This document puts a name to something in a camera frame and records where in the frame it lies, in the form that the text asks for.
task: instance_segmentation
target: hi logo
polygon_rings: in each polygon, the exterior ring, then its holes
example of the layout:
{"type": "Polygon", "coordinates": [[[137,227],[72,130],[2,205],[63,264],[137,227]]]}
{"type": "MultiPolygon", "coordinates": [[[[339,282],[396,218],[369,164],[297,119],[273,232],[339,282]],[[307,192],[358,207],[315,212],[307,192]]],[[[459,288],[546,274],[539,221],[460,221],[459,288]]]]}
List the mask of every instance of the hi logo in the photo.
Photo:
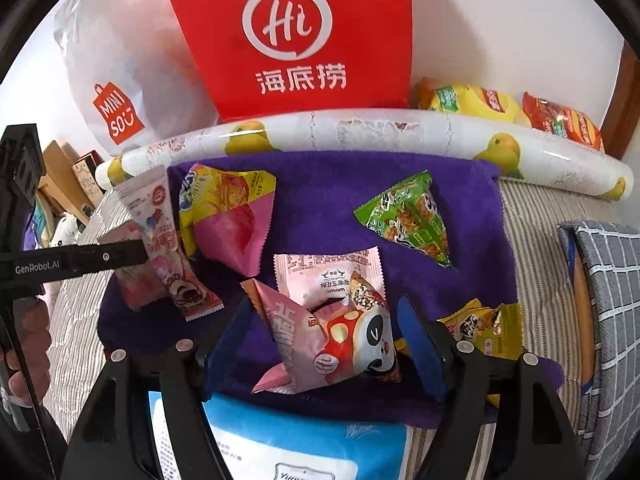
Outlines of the hi logo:
{"type": "Polygon", "coordinates": [[[256,50],[280,61],[305,59],[329,39],[333,17],[327,0],[248,0],[242,29],[256,50]]]}

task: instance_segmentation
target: screw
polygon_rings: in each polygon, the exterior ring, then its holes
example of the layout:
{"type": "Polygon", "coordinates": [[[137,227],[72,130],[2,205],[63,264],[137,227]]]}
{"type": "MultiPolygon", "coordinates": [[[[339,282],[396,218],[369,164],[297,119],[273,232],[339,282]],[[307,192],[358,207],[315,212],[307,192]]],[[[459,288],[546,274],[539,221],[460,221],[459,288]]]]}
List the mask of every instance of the screw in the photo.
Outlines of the screw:
{"type": "Polygon", "coordinates": [[[471,352],[474,351],[475,347],[469,341],[458,341],[456,344],[456,348],[463,354],[471,354],[471,352]]]}
{"type": "Polygon", "coordinates": [[[193,341],[191,339],[180,339],[180,341],[175,344],[175,349],[178,352],[188,352],[192,348],[193,341]]]}
{"type": "Polygon", "coordinates": [[[111,360],[114,363],[118,363],[122,361],[126,356],[127,356],[127,353],[122,348],[118,348],[117,350],[114,350],[111,353],[111,360]]]}
{"type": "Polygon", "coordinates": [[[530,353],[526,353],[522,356],[522,360],[529,366],[535,366],[538,364],[538,356],[530,353]]]}

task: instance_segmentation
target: red paper bag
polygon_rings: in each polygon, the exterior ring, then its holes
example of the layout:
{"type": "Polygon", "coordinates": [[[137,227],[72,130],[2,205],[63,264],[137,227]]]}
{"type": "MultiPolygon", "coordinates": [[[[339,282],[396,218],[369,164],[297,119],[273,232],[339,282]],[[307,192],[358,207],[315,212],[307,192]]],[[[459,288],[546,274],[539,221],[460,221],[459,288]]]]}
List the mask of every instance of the red paper bag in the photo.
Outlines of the red paper bag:
{"type": "Polygon", "coordinates": [[[107,123],[113,142],[121,144],[145,127],[136,115],[131,99],[111,81],[104,88],[95,85],[94,89],[98,94],[94,106],[107,123]]]}
{"type": "Polygon", "coordinates": [[[225,120],[406,107],[411,0],[171,0],[225,120]]]}

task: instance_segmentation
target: yellow fruit print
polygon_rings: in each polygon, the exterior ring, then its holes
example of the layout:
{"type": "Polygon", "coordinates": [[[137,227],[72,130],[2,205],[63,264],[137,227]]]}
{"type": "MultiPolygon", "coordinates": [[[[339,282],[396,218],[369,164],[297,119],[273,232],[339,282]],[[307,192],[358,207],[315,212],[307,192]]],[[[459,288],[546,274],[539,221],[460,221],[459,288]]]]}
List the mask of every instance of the yellow fruit print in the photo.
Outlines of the yellow fruit print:
{"type": "Polygon", "coordinates": [[[245,153],[277,152],[267,136],[264,124],[260,121],[245,121],[232,131],[225,146],[227,155],[244,155],[245,153]]]}
{"type": "Polygon", "coordinates": [[[124,168],[122,167],[122,155],[115,157],[110,162],[109,167],[107,168],[107,177],[113,187],[116,187],[118,184],[122,184],[125,180],[133,178],[133,175],[124,171],[124,168]]]}
{"type": "Polygon", "coordinates": [[[606,193],[600,195],[600,198],[604,198],[605,200],[620,200],[624,195],[626,190],[626,180],[625,177],[621,176],[617,181],[616,185],[609,189],[606,193]]]}
{"type": "Polygon", "coordinates": [[[510,134],[495,134],[486,146],[486,150],[478,153],[474,160],[488,160],[500,168],[502,176],[523,179],[518,169],[520,164],[520,145],[510,134]]]}

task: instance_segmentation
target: blue and white package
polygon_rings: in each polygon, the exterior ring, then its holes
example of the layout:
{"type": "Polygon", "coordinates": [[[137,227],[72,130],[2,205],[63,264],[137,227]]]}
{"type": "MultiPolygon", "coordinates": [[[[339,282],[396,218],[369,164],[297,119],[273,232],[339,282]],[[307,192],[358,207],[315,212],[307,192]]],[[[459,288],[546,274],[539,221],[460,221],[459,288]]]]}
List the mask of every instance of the blue and white package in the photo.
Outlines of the blue and white package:
{"type": "MultiPolygon", "coordinates": [[[[149,393],[165,480],[179,480],[162,397],[149,393]]],[[[412,428],[291,415],[216,394],[204,403],[234,480],[404,480],[412,428]]]]}

